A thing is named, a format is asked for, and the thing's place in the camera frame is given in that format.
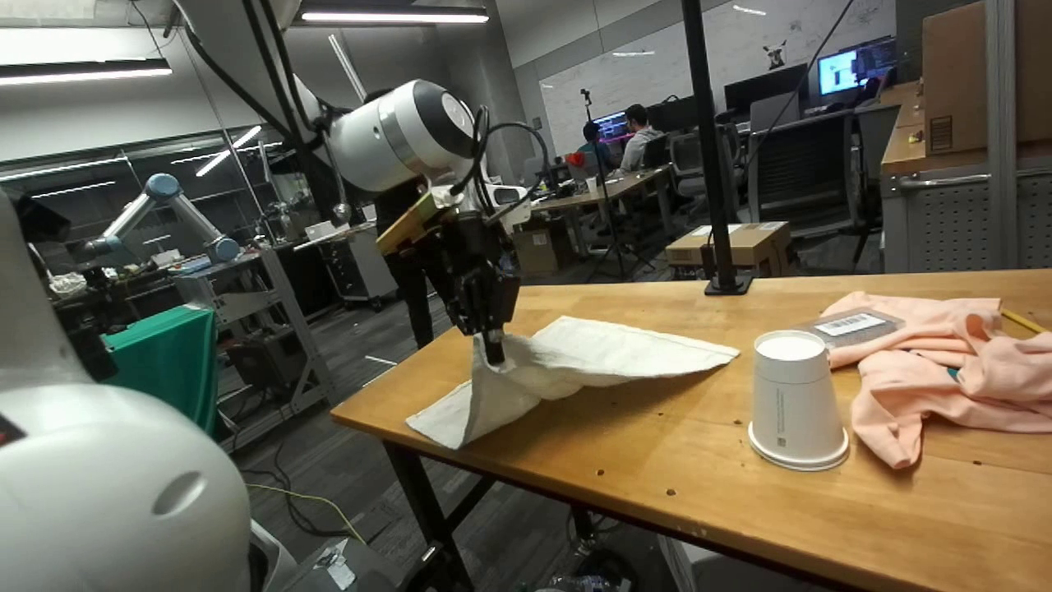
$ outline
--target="robotic arm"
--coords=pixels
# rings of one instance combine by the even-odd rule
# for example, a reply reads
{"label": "robotic arm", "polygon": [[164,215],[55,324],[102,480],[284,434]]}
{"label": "robotic arm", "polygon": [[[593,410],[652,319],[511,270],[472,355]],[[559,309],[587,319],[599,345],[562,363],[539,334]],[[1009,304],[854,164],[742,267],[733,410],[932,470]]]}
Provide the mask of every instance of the robotic arm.
{"label": "robotic arm", "polygon": [[412,177],[427,181],[427,192],[378,237],[378,248],[400,252],[434,237],[455,282],[448,300],[455,324],[478,339],[485,363],[502,363],[502,321],[512,319],[518,296],[512,241],[479,196],[483,186],[436,186],[448,173],[478,171],[471,107],[439,84],[415,80],[334,119],[330,151],[339,173],[378,200]]}
{"label": "robotic arm", "polygon": [[138,219],[151,209],[151,208],[168,208],[177,214],[177,219],[185,228],[191,228],[198,237],[206,241],[206,252],[216,263],[231,263],[241,245],[220,234],[185,192],[185,186],[177,185],[177,177],[172,173],[151,173],[145,181],[145,191],[126,202],[126,209],[94,237],[87,243],[89,252],[110,252],[123,245],[123,237],[129,231],[138,228]]}

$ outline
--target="white cloth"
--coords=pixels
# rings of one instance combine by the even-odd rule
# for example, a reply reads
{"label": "white cloth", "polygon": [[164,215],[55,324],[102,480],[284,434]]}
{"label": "white cloth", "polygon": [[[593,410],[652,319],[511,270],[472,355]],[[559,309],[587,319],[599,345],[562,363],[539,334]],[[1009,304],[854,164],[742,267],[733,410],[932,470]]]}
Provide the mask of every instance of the white cloth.
{"label": "white cloth", "polygon": [[412,415],[409,425],[443,446],[465,446],[539,401],[581,389],[698,376],[731,358],[735,348],[717,340],[559,316],[531,339],[511,334],[507,368],[472,368],[471,382]]}
{"label": "white cloth", "polygon": [[621,173],[645,171],[648,143],[652,143],[654,139],[665,139],[654,123],[640,123],[640,129],[629,139],[623,154],[621,154]]}

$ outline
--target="green machine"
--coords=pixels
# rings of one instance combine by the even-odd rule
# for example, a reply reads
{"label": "green machine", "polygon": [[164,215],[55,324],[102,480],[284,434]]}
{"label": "green machine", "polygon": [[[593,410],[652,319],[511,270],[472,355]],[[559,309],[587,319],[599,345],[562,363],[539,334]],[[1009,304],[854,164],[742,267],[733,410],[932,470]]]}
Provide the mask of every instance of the green machine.
{"label": "green machine", "polygon": [[215,434],[216,416],[216,311],[198,301],[164,309],[102,334],[114,376],[110,385],[147,392],[204,434]]}

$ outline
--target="white paper cup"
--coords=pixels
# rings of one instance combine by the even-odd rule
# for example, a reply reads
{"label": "white paper cup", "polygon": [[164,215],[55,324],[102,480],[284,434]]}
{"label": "white paper cup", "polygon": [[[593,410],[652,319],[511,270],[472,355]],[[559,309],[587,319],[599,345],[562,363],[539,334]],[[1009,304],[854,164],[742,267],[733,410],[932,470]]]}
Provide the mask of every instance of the white paper cup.
{"label": "white paper cup", "polygon": [[802,327],[767,331],[752,340],[749,444],[793,470],[824,470],[849,453],[835,410],[824,340]]}

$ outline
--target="metal pole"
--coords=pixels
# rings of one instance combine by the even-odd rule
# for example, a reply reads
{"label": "metal pole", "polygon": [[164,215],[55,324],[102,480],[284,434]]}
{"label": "metal pole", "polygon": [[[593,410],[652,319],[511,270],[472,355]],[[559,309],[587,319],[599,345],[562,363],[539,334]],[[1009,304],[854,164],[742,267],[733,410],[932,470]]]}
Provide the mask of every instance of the metal pole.
{"label": "metal pole", "polygon": [[703,48],[699,0],[683,0],[683,31],[687,31],[687,59],[691,59],[694,105],[698,105],[698,141],[699,141],[699,160],[703,160],[703,185],[709,196],[714,263],[717,263],[706,296],[740,296],[749,290],[749,282],[740,282],[731,263],[728,171],[719,164],[717,107],[714,107],[714,87],[709,87],[709,59]]}
{"label": "metal pole", "polygon": [[1018,267],[1015,0],[985,0],[985,139],[997,263]]}

